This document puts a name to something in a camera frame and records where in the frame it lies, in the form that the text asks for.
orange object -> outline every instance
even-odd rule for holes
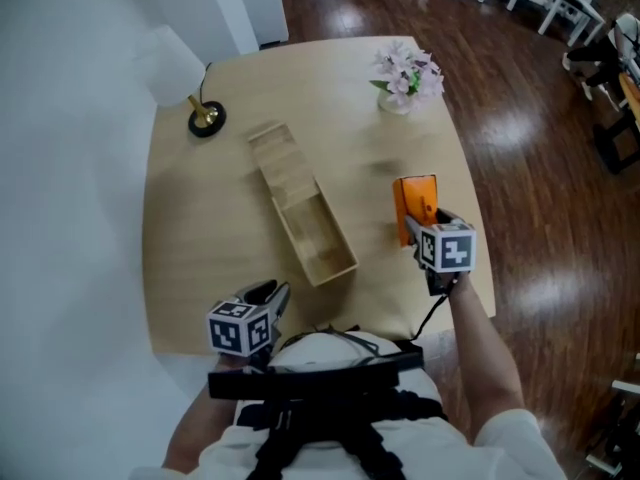
[[[406,215],[416,219],[421,226],[437,224],[438,187],[435,174],[398,178],[393,182],[393,199],[402,247],[409,245],[409,232],[404,223]]]

hardwood floor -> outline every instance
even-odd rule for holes
[[[616,116],[562,69],[567,31],[539,36],[540,10],[509,13],[506,0],[283,1],[291,43],[412,35],[434,53],[487,229],[495,325],[572,478],[611,381],[640,351],[640,171],[600,162],[591,126]],[[466,428],[453,334],[428,345],[445,410]]]

small vase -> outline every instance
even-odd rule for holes
[[[378,106],[382,110],[386,110],[387,112],[391,112],[392,114],[405,115],[411,112],[411,106],[403,106],[401,107],[395,101],[388,101],[391,93],[385,91],[384,89],[380,89],[380,93],[378,94]]]

wooden table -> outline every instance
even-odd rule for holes
[[[613,174],[618,174],[640,160],[640,130],[637,125],[637,122],[640,121],[640,89],[626,73],[620,73],[618,80],[628,103],[622,109],[622,117],[607,129],[599,124],[593,127],[593,137],[598,153]],[[638,151],[621,159],[615,139],[627,128],[631,130],[636,139]]]
[[[398,116],[378,108],[371,65],[393,38],[284,46],[212,66],[204,100],[228,120],[211,140],[187,131],[187,104],[158,111],[144,205],[144,286],[155,352],[210,353],[211,305],[259,280],[289,281],[283,337],[332,323],[389,338],[409,337],[435,298],[410,250],[399,247],[391,184],[436,173],[440,206],[478,231],[473,282],[495,314],[482,216],[460,141],[442,98]],[[410,37],[400,38],[415,47]],[[287,123],[355,251],[359,267],[310,286],[274,210],[246,138]],[[447,304],[425,332],[452,327]]]

open wooden box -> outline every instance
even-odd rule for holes
[[[249,138],[302,268],[319,286],[358,266],[310,165],[284,123]]]

